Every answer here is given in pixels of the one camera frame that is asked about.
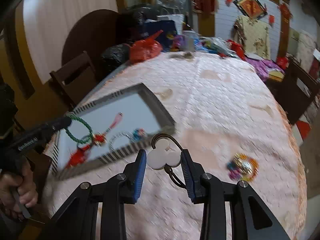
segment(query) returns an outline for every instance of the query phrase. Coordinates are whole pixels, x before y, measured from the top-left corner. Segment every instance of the purple cloth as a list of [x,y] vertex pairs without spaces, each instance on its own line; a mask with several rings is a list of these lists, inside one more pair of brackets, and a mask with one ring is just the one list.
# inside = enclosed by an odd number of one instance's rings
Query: purple cloth
[[272,70],[280,71],[281,73],[284,73],[284,71],[273,61],[271,60],[254,60],[245,57],[245,61],[248,62],[250,65],[254,67],[256,70],[257,75],[263,82],[265,82],[269,77],[269,72]]

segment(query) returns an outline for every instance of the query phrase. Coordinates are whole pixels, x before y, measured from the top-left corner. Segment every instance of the wooden chair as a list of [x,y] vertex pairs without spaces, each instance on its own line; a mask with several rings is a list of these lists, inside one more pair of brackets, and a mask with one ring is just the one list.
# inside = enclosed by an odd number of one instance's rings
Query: wooden chair
[[[309,92],[303,91],[297,85],[298,79],[309,89]],[[289,66],[285,71],[284,79],[279,86],[275,99],[287,113],[289,123],[294,125],[314,100],[319,90],[320,83],[316,82],[315,79],[305,72],[300,67],[299,62],[290,59]]]
[[69,110],[74,109],[98,84],[95,68],[86,51],[63,65],[58,71],[52,71],[50,76]]

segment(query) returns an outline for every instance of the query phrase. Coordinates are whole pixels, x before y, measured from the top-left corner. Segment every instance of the human hand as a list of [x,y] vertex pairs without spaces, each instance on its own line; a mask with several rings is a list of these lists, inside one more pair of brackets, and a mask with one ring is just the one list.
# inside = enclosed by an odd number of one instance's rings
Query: human hand
[[36,184],[33,182],[33,172],[29,162],[26,160],[21,171],[23,178],[13,174],[4,173],[0,176],[0,202],[5,207],[5,213],[13,218],[24,219],[18,204],[13,198],[10,187],[18,187],[20,203],[25,204],[27,208],[34,206],[38,200]]

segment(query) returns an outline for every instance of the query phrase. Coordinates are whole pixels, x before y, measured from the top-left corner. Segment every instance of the white quilted tablecloth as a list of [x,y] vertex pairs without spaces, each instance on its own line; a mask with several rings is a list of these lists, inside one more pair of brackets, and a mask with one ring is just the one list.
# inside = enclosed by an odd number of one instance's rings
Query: white quilted tablecloth
[[[212,54],[197,53],[188,61],[178,53],[161,53],[128,67],[89,101],[140,82],[158,96],[177,122],[174,137],[206,172],[235,183],[226,169],[235,153],[245,153],[259,162],[259,173],[251,186],[294,239],[305,222],[305,173],[285,114],[254,68],[247,62]],[[105,182],[135,157],[65,181],[49,175],[43,202],[50,215],[80,183]],[[183,178],[181,167],[175,168],[175,173]],[[202,209],[203,205],[193,205],[187,192],[175,186],[163,170],[147,167],[140,199],[125,206],[128,239],[199,239]],[[226,210],[227,239],[231,239],[230,209]],[[100,225],[96,238],[100,238]]]

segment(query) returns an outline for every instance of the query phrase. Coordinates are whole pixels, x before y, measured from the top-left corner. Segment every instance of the tray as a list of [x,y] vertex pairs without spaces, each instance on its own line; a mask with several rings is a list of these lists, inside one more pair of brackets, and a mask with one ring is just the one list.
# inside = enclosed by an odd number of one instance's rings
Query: tray
[[[158,98],[143,84],[137,84],[99,98],[71,113],[84,119],[93,133],[103,132],[112,123],[117,113],[123,113],[122,121],[107,134],[107,143],[92,148],[87,161],[74,167],[65,168],[70,155],[76,150],[65,130],[59,131],[52,150],[52,172],[57,179],[67,179],[103,165],[115,162],[130,154],[150,146],[152,137],[159,132],[173,134],[175,121]],[[143,128],[147,137],[130,143],[128,138],[121,137],[114,141],[114,151],[109,152],[110,138],[119,132],[132,133],[136,128]],[[73,121],[70,132],[81,138],[88,130],[79,122]]]

